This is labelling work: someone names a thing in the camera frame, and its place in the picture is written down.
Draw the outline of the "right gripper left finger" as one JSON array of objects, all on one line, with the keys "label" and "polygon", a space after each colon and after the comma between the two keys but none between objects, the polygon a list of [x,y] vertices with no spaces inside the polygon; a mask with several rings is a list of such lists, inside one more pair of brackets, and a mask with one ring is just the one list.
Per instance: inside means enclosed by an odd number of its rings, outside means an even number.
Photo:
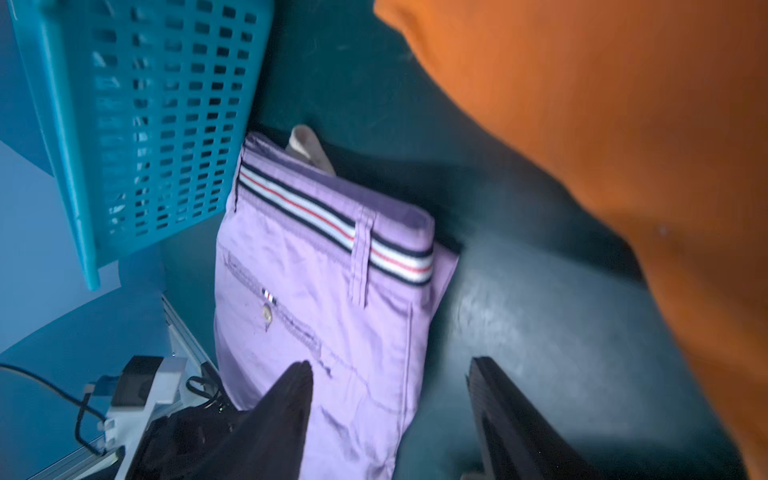
[{"label": "right gripper left finger", "polygon": [[199,479],[297,479],[313,394],[309,362],[295,362],[197,469]]}]

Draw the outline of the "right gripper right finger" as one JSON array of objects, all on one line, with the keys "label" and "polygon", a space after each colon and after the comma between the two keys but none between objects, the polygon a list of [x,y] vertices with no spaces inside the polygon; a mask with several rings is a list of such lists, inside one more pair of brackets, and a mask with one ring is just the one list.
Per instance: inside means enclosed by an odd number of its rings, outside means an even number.
[{"label": "right gripper right finger", "polygon": [[467,387],[483,462],[467,479],[600,477],[492,358],[471,360]]}]

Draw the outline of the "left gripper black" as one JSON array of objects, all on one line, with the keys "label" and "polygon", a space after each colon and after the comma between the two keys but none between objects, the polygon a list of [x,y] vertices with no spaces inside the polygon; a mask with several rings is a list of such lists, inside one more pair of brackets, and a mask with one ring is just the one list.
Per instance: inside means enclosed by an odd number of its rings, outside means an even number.
[{"label": "left gripper black", "polygon": [[190,407],[153,421],[126,479],[185,479],[213,455],[246,416],[238,410]]}]

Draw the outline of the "purple pants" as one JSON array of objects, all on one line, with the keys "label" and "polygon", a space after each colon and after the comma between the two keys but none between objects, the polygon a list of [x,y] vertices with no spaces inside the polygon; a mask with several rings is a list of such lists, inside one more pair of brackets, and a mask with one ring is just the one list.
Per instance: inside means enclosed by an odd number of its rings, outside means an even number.
[{"label": "purple pants", "polygon": [[248,135],[216,239],[214,332],[229,398],[251,409],[306,361],[301,477],[391,478],[457,264],[421,208]]}]

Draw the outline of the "teal plastic basket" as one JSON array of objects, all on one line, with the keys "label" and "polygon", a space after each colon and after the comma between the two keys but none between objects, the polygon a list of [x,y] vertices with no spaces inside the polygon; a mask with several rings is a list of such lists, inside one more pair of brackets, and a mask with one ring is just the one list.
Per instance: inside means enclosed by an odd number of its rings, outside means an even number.
[{"label": "teal plastic basket", "polygon": [[88,288],[223,211],[271,1],[12,1],[13,32]]}]

